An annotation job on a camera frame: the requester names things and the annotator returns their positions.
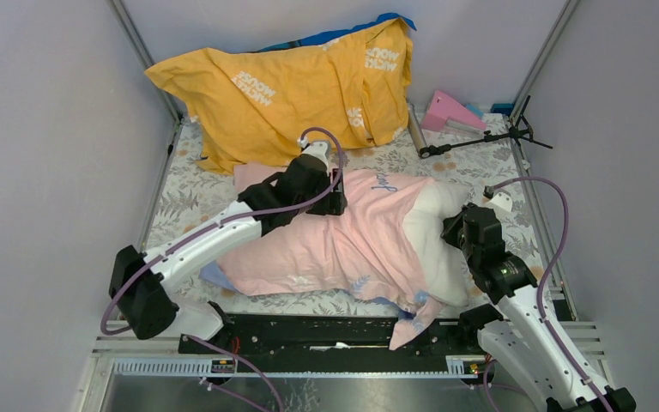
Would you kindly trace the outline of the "white pillow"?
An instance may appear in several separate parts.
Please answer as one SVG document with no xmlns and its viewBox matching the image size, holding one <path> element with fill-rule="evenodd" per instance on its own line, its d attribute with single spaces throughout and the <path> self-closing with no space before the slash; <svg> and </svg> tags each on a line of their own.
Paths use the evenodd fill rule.
<svg viewBox="0 0 659 412">
<path fill-rule="evenodd" d="M 464 185 L 426 179 L 402 221 L 403 232 L 420 261 L 425 290 L 447 306 L 469 304 L 463 255 L 442 239 L 444 220 L 461 212 L 468 194 Z"/>
</svg>

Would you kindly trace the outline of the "blue Elsa pillowcase pink inside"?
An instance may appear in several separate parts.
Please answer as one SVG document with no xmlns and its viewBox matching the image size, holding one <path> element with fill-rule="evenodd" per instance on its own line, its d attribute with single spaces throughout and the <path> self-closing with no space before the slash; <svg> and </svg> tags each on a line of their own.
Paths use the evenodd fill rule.
<svg viewBox="0 0 659 412">
<path fill-rule="evenodd" d="M 368 169 L 348 172 L 342 215 L 296 216 L 200 270 L 205 282 L 248 296 L 341 289 L 386 300 L 407 313 L 390 349 L 425 330 L 447 305 L 425 290 L 420 261 L 402 221 L 426 179 Z"/>
</svg>

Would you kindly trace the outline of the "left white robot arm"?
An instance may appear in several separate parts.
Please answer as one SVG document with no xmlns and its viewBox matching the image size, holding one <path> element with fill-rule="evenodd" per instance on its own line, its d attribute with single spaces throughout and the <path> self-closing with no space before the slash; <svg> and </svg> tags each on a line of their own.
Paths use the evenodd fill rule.
<svg viewBox="0 0 659 412">
<path fill-rule="evenodd" d="M 213 309 L 203 309 L 175 296 L 184 277 L 217 258 L 278 227 L 303 212 L 340 215 L 347 202 L 342 167 L 330 168 L 314 154 L 301 154 L 283 172 L 247 186 L 237 199 L 201 226 L 152 251 L 127 245 L 116 254 L 108 288 L 111 298 L 103 315 L 119 311 L 127 323 L 107 336 L 130 331 L 148 340 L 177 330 L 198 336 L 210 352 L 220 353 L 232 341 L 230 327 Z"/>
</svg>

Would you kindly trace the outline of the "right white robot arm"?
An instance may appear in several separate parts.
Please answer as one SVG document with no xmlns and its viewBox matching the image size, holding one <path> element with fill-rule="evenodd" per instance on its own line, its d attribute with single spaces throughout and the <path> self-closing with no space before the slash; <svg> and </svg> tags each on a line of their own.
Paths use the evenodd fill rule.
<svg viewBox="0 0 659 412">
<path fill-rule="evenodd" d="M 442 238 L 490 300 L 460 315 L 462 349 L 491 355 L 540 411 L 636 410 L 631 392 L 614 389 L 566 334 L 527 264 L 507 251 L 492 209 L 464 205 L 444 220 Z"/>
</svg>

